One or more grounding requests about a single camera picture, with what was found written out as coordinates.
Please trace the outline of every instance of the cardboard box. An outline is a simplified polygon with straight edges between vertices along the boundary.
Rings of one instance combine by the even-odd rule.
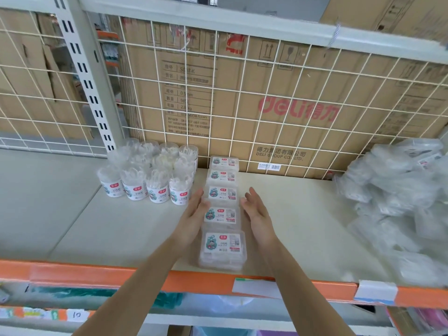
[[[446,42],[448,0],[330,0],[320,22]]]
[[[0,10],[0,16],[10,30],[38,34],[36,22],[42,24],[41,28],[53,30],[52,33],[45,34],[56,35],[49,16],[31,15],[16,10]],[[89,128],[79,126],[80,123],[85,124],[80,110],[82,104],[64,101],[80,101],[81,98],[74,87],[73,76],[57,73],[60,69],[50,45],[44,44],[37,35],[10,35],[11,39],[6,32],[0,32],[0,63],[7,66],[2,67],[3,73],[0,73],[0,93],[3,93],[0,95],[0,108],[2,116],[10,119],[0,119],[0,131],[31,135],[37,140],[41,140],[39,132],[44,138],[92,138]],[[17,97],[15,94],[28,97]],[[61,124],[32,123],[17,119]]]
[[[289,168],[287,175],[304,176],[311,167],[306,176],[322,178],[328,168],[346,170],[358,153],[374,143],[389,143],[399,132],[405,137],[423,133],[435,137],[448,122],[446,117],[431,115],[441,114],[448,106],[447,90],[439,87],[432,94],[436,86],[427,84],[441,81],[447,72],[444,65],[430,63],[418,75],[424,62],[396,64],[396,58],[345,50],[339,54],[336,49],[314,46],[308,53],[308,45],[281,42],[279,46],[278,40],[256,37],[248,45],[246,36],[219,33],[216,52],[220,56],[213,73],[213,31],[188,28],[185,54],[175,51],[185,45],[182,27],[154,23],[154,40],[149,22],[123,19],[123,30],[127,43],[161,48],[154,54],[152,48],[127,45],[128,59],[125,46],[120,45],[120,73],[130,76],[132,69],[138,78],[133,80],[136,92],[131,79],[120,78],[123,103],[135,105],[128,107],[133,111],[127,114],[130,127],[148,130],[146,139],[164,141],[166,134],[168,141],[182,145],[188,121],[189,143],[197,145],[203,156],[209,152],[210,134],[210,155],[230,153],[255,162],[269,162],[273,155],[272,163],[283,166],[268,173],[285,175],[292,159],[291,164],[300,167]],[[244,64],[246,50],[248,59],[258,61]],[[279,64],[272,70],[275,56]],[[292,66],[304,63],[303,69]],[[187,88],[181,85],[185,70]],[[392,79],[383,83],[387,75]],[[417,75],[417,82],[402,96]],[[157,80],[164,81],[160,88]],[[210,117],[210,108],[216,116]],[[390,111],[393,108],[400,112]],[[131,132],[143,139],[143,131]],[[199,165],[207,167],[206,158],[200,158]],[[265,172],[257,169],[257,163],[240,162],[240,168]]]

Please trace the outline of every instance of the plastic box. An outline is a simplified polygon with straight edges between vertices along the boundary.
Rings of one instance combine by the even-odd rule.
[[[213,155],[210,158],[209,168],[214,170],[230,170],[238,172],[240,170],[240,161],[238,158]]]
[[[238,172],[232,170],[213,170],[207,172],[207,184],[217,186],[233,186],[238,187]]]
[[[241,230],[240,208],[211,206],[204,215],[203,228]]]
[[[211,206],[238,206],[238,190],[235,186],[207,185],[204,189],[204,199],[209,200]]]
[[[239,271],[246,260],[246,239],[243,231],[203,229],[200,267]]]

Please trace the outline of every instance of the white wire grid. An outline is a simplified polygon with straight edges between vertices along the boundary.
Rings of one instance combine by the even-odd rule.
[[[20,104],[20,107],[23,109],[23,111],[26,113],[27,119],[19,119],[19,118],[11,118],[8,117],[4,111],[0,107],[0,114],[1,114],[1,121],[7,121],[12,129],[14,130],[14,133],[6,133],[0,131],[0,148],[3,149],[12,149],[12,150],[25,150],[25,151],[35,151],[35,152],[46,152],[46,153],[56,153],[56,154],[69,154],[69,155],[79,155],[79,156],[89,156],[89,157],[98,157],[98,158],[105,158],[106,157],[106,149],[104,147],[104,144],[101,139],[93,139],[92,137],[88,137],[86,134],[86,130],[92,130],[92,132],[97,130],[97,126],[95,124],[81,124],[80,120],[80,111],[75,110],[75,106],[81,107],[82,104],[88,105],[88,102],[84,101],[77,101],[70,99],[69,92],[67,91],[64,82],[62,82],[61,75],[68,74],[75,76],[76,73],[71,72],[63,72],[63,71],[54,71],[51,69],[41,69],[41,68],[33,68],[29,67],[29,64],[27,61],[24,60],[24,58],[20,55],[18,46],[16,41],[13,39],[12,35],[24,35],[24,36],[33,36],[33,37],[39,37],[42,45],[45,45],[44,39],[58,39],[60,42],[64,42],[64,38],[62,36],[55,36],[55,35],[48,35],[45,33],[41,33],[39,30],[39,26],[36,22],[35,14],[32,12],[28,12],[28,15],[32,19],[33,26],[35,28],[34,33],[28,33],[23,31],[17,31],[16,28],[10,28],[8,27],[8,22],[5,21],[2,16],[0,16],[0,33],[5,33],[9,39],[9,41],[14,46],[14,50],[17,53],[17,56],[20,57],[20,61],[22,66],[12,66],[12,65],[6,65],[0,63],[0,77],[4,78],[8,84],[8,87],[10,90],[12,90],[12,93],[3,93],[0,91],[1,96],[8,96],[8,97],[14,97],[17,99],[18,103]],[[8,79],[5,68],[14,68],[14,69],[20,69],[20,70],[26,70],[28,72],[29,80],[32,81],[33,85],[35,86],[38,96],[31,96],[31,95],[24,95],[20,94],[14,89],[13,84]],[[66,99],[62,98],[48,98],[43,95],[42,90],[39,86],[39,83],[37,82],[35,76],[33,75],[33,71],[39,71],[39,72],[47,72],[51,73],[53,77],[57,78],[57,81],[62,86],[62,89],[64,91]],[[39,99],[42,100],[45,103],[45,107],[47,108],[48,112],[50,113],[50,116],[52,118],[52,121],[45,121],[45,120],[38,120],[36,118],[33,118],[30,114],[29,108],[26,106],[25,99]],[[56,101],[53,103],[53,106],[58,106],[57,102],[68,102],[70,104],[71,110],[73,111],[73,114],[76,117],[77,123],[65,123],[65,122],[58,122],[53,114],[52,109],[50,108],[48,101]],[[31,123],[33,128],[38,133],[38,136],[33,136],[27,133],[24,133],[20,128],[17,128],[17,126],[20,125],[20,122],[27,122]],[[39,130],[39,124],[53,124],[56,125],[60,137],[51,137],[45,134],[44,131],[41,132]],[[78,127],[82,131],[82,135],[84,136],[83,139],[73,139],[69,137],[65,137],[63,130],[64,127],[67,128],[69,126],[72,127]]]
[[[152,21],[150,21],[150,25],[151,25],[152,38],[154,38],[154,23]],[[121,30],[122,30],[121,35],[122,35],[123,38],[125,38],[126,36],[125,36],[125,33],[123,32],[123,27],[122,26],[121,26]],[[187,42],[187,36],[186,36],[187,31],[188,31],[188,28],[183,27],[182,35],[184,36],[184,42]],[[247,54],[248,54],[249,49],[247,49],[247,47],[249,47],[249,43],[250,43],[251,37],[250,36],[246,37],[246,44],[245,44],[246,50],[245,50],[244,57],[238,57],[238,56],[224,56],[224,55],[217,54],[216,47],[218,46],[217,43],[219,42],[219,35],[220,35],[220,33],[218,31],[216,31],[215,35],[214,35],[215,44],[214,44],[214,52],[213,53],[207,53],[207,52],[204,52],[204,51],[188,50],[187,45],[185,45],[185,47],[183,47],[182,49],[174,49],[174,48],[160,47],[160,46],[158,46],[156,44],[142,45],[142,44],[136,44],[136,43],[130,43],[130,42],[117,42],[117,41],[113,41],[113,40],[103,40],[103,39],[100,39],[99,40],[100,42],[109,42],[109,43],[115,43],[115,44],[119,44],[119,45],[125,45],[127,54],[128,54],[128,46],[143,47],[143,48],[149,48],[149,49],[154,50],[154,58],[155,58],[155,61],[156,61],[155,66],[156,66],[156,73],[157,73],[157,79],[156,80],[155,79],[150,79],[150,78],[137,78],[137,77],[133,77],[132,75],[131,76],[124,76],[124,75],[117,75],[117,74],[109,74],[109,76],[110,77],[118,77],[118,78],[131,78],[133,80],[133,85],[134,85],[134,91],[135,91],[136,98],[138,96],[137,96],[137,89],[135,88],[134,80],[157,82],[158,87],[159,87],[160,107],[149,107],[149,106],[143,106],[143,105],[137,105],[137,106],[138,106],[138,112],[139,112],[139,115],[140,115],[140,122],[141,123],[143,123],[142,119],[141,119],[141,114],[140,114],[141,110],[144,110],[145,108],[148,108],[148,109],[162,111],[161,117],[162,117],[162,120],[163,120],[163,125],[162,125],[162,127],[160,127],[160,130],[145,129],[143,126],[138,127],[138,128],[131,127],[131,126],[126,126],[125,128],[135,129],[135,130],[141,131],[143,133],[143,136],[145,136],[145,134],[144,134],[145,132],[162,133],[164,135],[165,142],[167,141],[167,134],[184,136],[184,137],[186,137],[186,141],[188,143],[189,142],[189,137],[198,138],[196,135],[191,135],[190,132],[189,132],[189,129],[188,129],[188,127],[189,127],[189,125],[188,125],[188,116],[191,115],[191,114],[206,116],[206,117],[210,118],[210,127],[209,127],[208,137],[205,137],[203,139],[208,139],[208,142],[207,142],[208,149],[207,149],[207,155],[200,155],[201,158],[207,158],[207,160],[208,160],[208,158],[210,158],[210,143],[213,140],[216,140],[216,141],[229,141],[229,144],[230,144],[230,148],[229,148],[229,152],[228,152],[229,156],[234,155],[234,153],[233,153],[234,151],[232,151],[232,147],[233,147],[233,143],[234,142],[249,143],[251,145],[249,158],[247,160],[241,160],[240,159],[240,161],[242,161],[243,163],[247,164],[246,167],[245,167],[245,171],[246,172],[249,172],[249,166],[251,164],[255,163],[255,165],[257,165],[258,163],[260,163],[260,161],[258,161],[258,160],[257,161],[252,160],[253,159],[253,152],[254,152],[254,146],[255,145],[269,146],[270,148],[273,148],[273,151],[275,151],[277,148],[290,148],[290,149],[294,150],[294,154],[296,154],[296,152],[299,149],[300,150],[306,150],[306,151],[312,151],[312,152],[314,152],[314,154],[312,155],[311,161],[308,163],[308,166],[294,165],[294,164],[292,164],[294,158],[290,158],[289,163],[281,163],[282,164],[282,169],[283,169],[283,167],[285,169],[282,172],[280,172],[280,174],[289,175],[288,172],[289,172],[290,168],[300,168],[303,171],[302,172],[302,176],[304,176],[304,177],[307,177],[307,175],[310,172],[310,170],[315,170],[315,171],[318,171],[317,172],[318,177],[321,177],[322,179],[324,179],[328,172],[344,171],[343,169],[335,169],[335,168],[333,168],[333,164],[335,163],[336,159],[341,154],[352,155],[353,159],[357,158],[357,157],[361,156],[363,153],[365,153],[366,148],[377,137],[386,138],[386,139],[388,139],[390,141],[390,143],[395,142],[396,139],[404,139],[404,138],[408,138],[408,137],[416,137],[416,136],[407,136],[405,134],[405,132],[404,132],[404,129],[408,126],[408,124],[411,122],[411,120],[417,114],[424,114],[425,116],[434,118],[432,123],[430,123],[426,127],[426,129],[420,134],[420,137],[424,136],[424,134],[433,126],[433,124],[437,121],[437,119],[439,119],[439,118],[446,118],[446,121],[448,122],[448,113],[446,113],[448,108],[444,109],[440,114],[431,114],[431,113],[422,113],[422,112],[420,112],[420,110],[423,108],[424,104],[431,98],[431,96],[436,92],[436,90],[438,90],[440,87],[448,87],[448,84],[445,84],[445,82],[447,81],[447,76],[445,76],[440,81],[440,83],[434,83],[434,82],[427,82],[427,81],[419,81],[419,80],[417,80],[418,77],[420,76],[420,73],[422,73],[422,71],[428,66],[428,63],[421,64],[422,65],[421,69],[419,70],[419,72],[417,73],[417,75],[413,79],[391,77],[391,73],[395,69],[397,64],[400,62],[400,58],[395,59],[395,62],[393,64],[393,66],[391,67],[391,69],[389,70],[389,72],[387,73],[386,76],[372,75],[372,74],[363,73],[364,72],[364,67],[366,67],[369,59],[372,56],[372,54],[370,54],[370,55],[367,56],[367,58],[366,58],[366,60],[365,60],[365,62],[363,64],[363,66],[361,67],[360,71],[358,73],[355,73],[355,72],[349,72],[349,71],[335,70],[334,69],[334,67],[336,66],[336,63],[338,62],[338,58],[339,58],[339,55],[341,54],[342,50],[338,51],[337,56],[336,56],[335,60],[333,61],[333,64],[332,64],[331,68],[313,67],[313,66],[306,65],[309,53],[311,51],[311,46],[309,46],[308,50],[307,50],[307,53],[306,53],[305,60],[304,60],[304,62],[302,64],[289,64],[289,63],[283,63],[283,62],[278,62],[277,61],[277,56],[278,56],[279,49],[280,49],[280,44],[281,44],[281,41],[277,41],[277,48],[276,48],[274,60],[268,62],[269,65],[272,66],[272,67],[271,67],[271,71],[270,71],[270,75],[269,75],[269,80],[267,82],[266,92],[265,93],[257,93],[257,92],[244,91],[242,89],[243,79],[245,77],[247,77],[247,75],[246,75],[246,62],[250,61],[250,62],[256,62],[256,63],[266,63],[265,60],[248,58]],[[158,55],[159,52],[163,52],[163,51],[171,51],[171,52],[178,52],[178,53],[183,53],[184,54],[184,56],[185,56],[185,61],[184,61],[184,64],[185,64],[185,83],[161,80],[160,74],[159,74],[159,68],[158,68],[157,55]],[[198,84],[191,84],[191,85],[188,84],[188,77],[187,77],[187,75],[188,75],[188,73],[187,73],[187,70],[188,70],[188,68],[187,68],[187,66],[188,66],[188,63],[187,63],[187,53],[189,55],[201,55],[201,56],[213,57],[213,74],[212,74],[212,85],[211,85],[211,87],[210,86],[204,86],[204,85],[198,85]],[[216,59],[217,58],[236,59],[236,60],[243,61],[241,80],[239,81],[240,87],[239,87],[238,90],[224,89],[224,88],[219,88],[219,87],[215,86],[215,78],[216,78],[215,71],[216,71]],[[299,73],[297,82],[295,84],[295,88],[294,88],[294,92],[293,92],[292,96],[281,96],[281,95],[277,95],[277,94],[269,94],[269,85],[271,84],[274,68],[277,65],[300,68],[300,73]],[[309,98],[297,98],[297,97],[294,97],[294,94],[296,93],[296,90],[297,90],[297,88],[299,86],[299,82],[300,82],[302,73],[305,70],[305,68],[306,69],[311,69],[311,70],[328,72],[327,78],[325,80],[325,83],[323,84],[322,90],[320,91],[320,94],[319,94],[317,100],[316,99],[309,99]],[[347,74],[347,75],[355,76],[355,81],[353,82],[353,84],[352,84],[349,92],[345,96],[345,99],[344,99],[343,102],[322,101],[325,104],[331,104],[331,105],[338,105],[338,106],[340,106],[339,112],[336,113],[336,116],[333,119],[330,127],[326,128],[326,127],[312,126],[312,125],[310,125],[310,123],[311,123],[311,119],[312,119],[312,116],[313,116],[313,112],[314,112],[317,104],[319,103],[320,98],[321,98],[324,90],[326,89],[328,80],[330,79],[330,76],[331,76],[332,73],[344,73],[344,74]],[[376,90],[376,93],[370,99],[369,104],[366,105],[366,106],[347,103],[347,100],[349,99],[353,89],[355,88],[356,82],[358,81],[358,79],[360,77],[378,78],[379,80],[382,81],[381,85]],[[393,106],[391,108],[372,107],[371,105],[372,105],[373,101],[375,100],[375,98],[379,94],[380,90],[382,89],[382,87],[384,86],[386,81],[404,81],[404,82],[408,83],[409,85],[406,88],[406,90],[403,92],[403,94],[401,95],[400,99],[396,102],[395,106]],[[210,113],[195,112],[195,111],[189,110],[189,108],[188,108],[188,96],[185,97],[185,102],[186,102],[185,111],[175,110],[175,109],[172,109],[172,108],[164,108],[164,100],[162,98],[162,92],[161,92],[161,87],[164,84],[183,86],[183,87],[185,87],[185,94],[186,95],[188,94],[187,88],[189,86],[193,86],[196,89],[201,89],[201,88],[208,89],[209,91],[211,91]],[[409,111],[403,111],[403,110],[395,109],[395,107],[400,103],[401,99],[406,95],[407,91],[414,84],[428,85],[428,86],[430,85],[430,86],[435,86],[435,88],[434,88],[433,92],[431,93],[431,95],[429,95],[426,98],[426,100],[423,102],[423,104],[418,108],[418,110],[416,112],[409,112]],[[213,113],[213,106],[214,106],[213,97],[214,97],[215,91],[228,91],[228,92],[238,93],[235,115],[217,115],[217,114]],[[259,95],[259,96],[264,97],[263,98],[263,102],[262,102],[263,106],[261,108],[264,108],[264,104],[266,102],[266,98],[267,97],[276,97],[276,98],[288,99],[288,101],[289,101],[289,103],[288,103],[288,111],[286,113],[289,113],[289,109],[290,109],[290,107],[292,105],[292,101],[293,100],[310,101],[310,102],[314,103],[314,107],[313,107],[313,110],[309,114],[309,118],[308,118],[308,121],[306,122],[306,124],[289,124],[289,123],[286,123],[286,119],[287,119],[287,114],[286,114],[284,116],[283,122],[281,123],[280,131],[279,131],[279,133],[277,135],[275,144],[267,144],[267,143],[262,143],[262,142],[257,141],[257,134],[258,134],[258,130],[259,130],[259,127],[260,127],[260,123],[271,123],[271,124],[280,124],[280,123],[279,122],[275,122],[275,121],[262,120],[261,119],[262,118],[262,114],[263,114],[262,111],[260,111],[260,115],[259,115],[258,119],[247,119],[247,118],[238,117],[238,111],[240,109],[240,98],[241,98],[242,94]],[[124,103],[124,102],[120,102],[119,104],[120,105],[127,105],[127,106],[134,106],[134,107],[136,106],[136,105],[129,104],[129,103]],[[359,116],[359,118],[357,118],[356,123],[352,126],[352,129],[347,129],[347,130],[345,130],[345,129],[335,129],[335,128],[333,128],[333,125],[336,123],[336,119],[338,118],[338,116],[342,112],[342,108],[344,106],[358,107],[358,108],[362,109],[361,115]],[[374,133],[372,133],[372,132],[368,133],[368,132],[356,131],[355,128],[361,122],[361,120],[364,117],[365,113],[369,109],[385,111],[385,112],[387,112],[387,115],[385,115],[384,120],[378,126],[378,128],[376,129],[376,131]],[[166,112],[166,111],[178,112],[178,113],[185,114],[185,116],[186,116],[185,119],[186,119],[186,122],[187,122],[186,134],[167,132],[166,131],[166,129],[165,129],[165,116],[163,115],[164,112]],[[389,118],[391,113],[406,113],[406,114],[410,115],[410,118],[407,120],[407,123],[404,124],[401,127],[401,129],[399,130],[399,132],[397,134],[382,134],[382,133],[379,133],[378,131],[380,130],[380,128],[382,127],[384,122],[386,122],[387,118]],[[227,119],[232,119],[233,120],[231,139],[217,138],[217,137],[213,137],[212,136],[212,124],[211,124],[211,121],[213,120],[213,118],[227,118]],[[236,126],[237,119],[238,120],[252,121],[252,122],[256,123],[256,129],[255,129],[255,134],[253,135],[254,136],[253,140],[247,141],[247,140],[237,140],[237,139],[234,139],[234,137],[235,137],[235,126]],[[281,134],[283,128],[285,126],[287,126],[287,125],[295,126],[297,128],[303,128],[301,136],[300,136],[299,141],[298,141],[298,144],[296,146],[281,145],[281,144],[278,143],[279,142],[279,138],[280,138],[280,134]],[[302,142],[302,140],[303,140],[303,138],[305,136],[305,131],[307,129],[322,129],[322,130],[326,131],[326,133],[324,135],[324,139],[322,139],[322,141],[321,141],[320,145],[318,146],[318,148],[309,148],[309,147],[301,146],[301,142]],[[323,144],[324,144],[328,134],[330,132],[332,132],[332,131],[345,132],[345,133],[347,133],[347,136],[346,136],[344,142],[340,145],[339,149],[337,149],[337,150],[326,150],[326,149],[323,149],[322,146],[323,146]],[[364,148],[361,151],[356,151],[356,152],[346,152],[346,151],[343,151],[347,141],[350,139],[350,136],[353,133],[367,134],[367,135],[370,136],[370,138],[368,139],[367,144],[364,146]],[[319,167],[312,166],[314,160],[316,159],[316,157],[318,155],[318,152],[320,152],[320,151],[322,151],[322,152],[333,152],[335,154],[335,156],[333,157],[331,163],[329,163],[329,166],[327,168],[319,168]],[[273,156],[274,156],[274,153],[271,153],[271,156],[270,156],[270,158],[268,160],[269,163],[272,162]],[[272,173],[272,174],[279,174],[278,172],[276,173],[276,172],[268,171],[268,170],[263,171],[263,173],[268,173],[268,172]]]

